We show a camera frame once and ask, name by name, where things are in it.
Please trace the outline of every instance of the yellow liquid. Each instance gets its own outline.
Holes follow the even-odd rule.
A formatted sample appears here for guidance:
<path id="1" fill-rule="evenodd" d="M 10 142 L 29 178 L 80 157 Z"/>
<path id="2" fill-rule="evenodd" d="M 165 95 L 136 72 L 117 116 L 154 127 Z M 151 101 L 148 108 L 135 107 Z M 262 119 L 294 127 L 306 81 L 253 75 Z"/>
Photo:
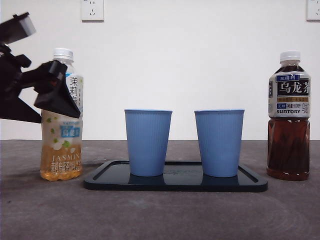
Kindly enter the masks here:
<path id="1" fill-rule="evenodd" d="M 69 180 L 82 174 L 81 145 L 71 145 L 54 150 L 42 146 L 40 175 L 49 181 Z"/>

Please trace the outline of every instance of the electrical outlet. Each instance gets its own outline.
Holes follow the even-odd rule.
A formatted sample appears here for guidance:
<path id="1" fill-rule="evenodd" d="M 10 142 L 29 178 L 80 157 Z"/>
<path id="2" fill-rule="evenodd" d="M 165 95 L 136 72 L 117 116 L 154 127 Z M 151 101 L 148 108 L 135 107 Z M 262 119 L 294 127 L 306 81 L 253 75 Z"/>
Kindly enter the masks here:
<path id="1" fill-rule="evenodd" d="M 306 20 L 320 21 L 320 0 L 306 0 Z"/>
<path id="2" fill-rule="evenodd" d="M 82 0 L 82 21 L 103 22 L 104 0 Z"/>

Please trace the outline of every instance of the oolong tea bottle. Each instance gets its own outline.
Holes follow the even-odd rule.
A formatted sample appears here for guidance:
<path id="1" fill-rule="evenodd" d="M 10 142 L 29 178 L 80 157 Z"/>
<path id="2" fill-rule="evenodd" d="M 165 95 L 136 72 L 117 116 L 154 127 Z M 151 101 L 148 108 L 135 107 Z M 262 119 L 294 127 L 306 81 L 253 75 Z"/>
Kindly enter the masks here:
<path id="1" fill-rule="evenodd" d="M 282 52 L 269 79 L 267 174 L 289 181 L 309 176 L 311 78 L 299 62 L 300 52 Z"/>

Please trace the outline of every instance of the bottle neck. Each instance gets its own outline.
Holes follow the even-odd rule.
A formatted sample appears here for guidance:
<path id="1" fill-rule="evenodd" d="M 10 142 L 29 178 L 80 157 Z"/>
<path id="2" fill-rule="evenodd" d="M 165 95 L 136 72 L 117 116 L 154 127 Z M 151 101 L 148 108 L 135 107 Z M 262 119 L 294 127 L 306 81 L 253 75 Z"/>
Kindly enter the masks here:
<path id="1" fill-rule="evenodd" d="M 281 67 L 288 67 L 288 66 L 299 66 L 300 60 L 286 60 L 286 61 L 281 61 Z"/>
<path id="2" fill-rule="evenodd" d="M 65 64 L 65 65 L 70 65 L 72 66 L 72 60 L 70 59 L 65 59 L 65 58 L 54 58 L 53 60 L 58 60 L 60 63 Z"/>

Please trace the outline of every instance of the white bottle cap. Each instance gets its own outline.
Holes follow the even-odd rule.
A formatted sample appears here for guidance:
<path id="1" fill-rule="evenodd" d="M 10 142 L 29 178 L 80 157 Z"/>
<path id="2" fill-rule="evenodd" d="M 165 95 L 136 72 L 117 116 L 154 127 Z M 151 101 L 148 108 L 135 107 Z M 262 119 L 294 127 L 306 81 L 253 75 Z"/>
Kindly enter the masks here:
<path id="1" fill-rule="evenodd" d="M 280 54 L 280 63 L 287 60 L 299 60 L 300 61 L 300 52 L 296 50 L 284 51 Z"/>
<path id="2" fill-rule="evenodd" d="M 53 58 L 55 59 L 68 59 L 74 61 L 74 53 L 67 48 L 57 47 L 53 50 Z"/>

